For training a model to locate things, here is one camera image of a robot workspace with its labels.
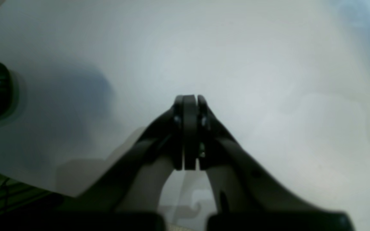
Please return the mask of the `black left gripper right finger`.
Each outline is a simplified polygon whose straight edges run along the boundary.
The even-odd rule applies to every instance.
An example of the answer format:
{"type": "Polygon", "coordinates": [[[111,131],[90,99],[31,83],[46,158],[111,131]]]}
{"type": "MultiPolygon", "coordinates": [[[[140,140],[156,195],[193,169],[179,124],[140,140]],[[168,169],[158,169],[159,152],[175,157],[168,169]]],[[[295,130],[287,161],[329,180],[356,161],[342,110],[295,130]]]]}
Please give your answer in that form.
{"type": "Polygon", "coordinates": [[[301,199],[251,157],[217,119],[207,100],[197,97],[204,144],[202,169],[218,212],[208,231],[353,231],[343,211],[326,210],[301,199]]]}

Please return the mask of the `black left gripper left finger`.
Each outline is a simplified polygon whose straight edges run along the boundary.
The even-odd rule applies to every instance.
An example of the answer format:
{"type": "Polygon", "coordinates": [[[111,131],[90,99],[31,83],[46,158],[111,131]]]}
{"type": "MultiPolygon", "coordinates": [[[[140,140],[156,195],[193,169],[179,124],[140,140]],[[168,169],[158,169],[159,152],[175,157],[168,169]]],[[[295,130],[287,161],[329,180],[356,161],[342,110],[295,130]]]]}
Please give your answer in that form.
{"type": "Polygon", "coordinates": [[[179,95],[90,188],[69,200],[45,196],[0,215],[0,231],[166,231],[157,208],[175,170],[194,170],[199,156],[199,97],[179,95]]]}

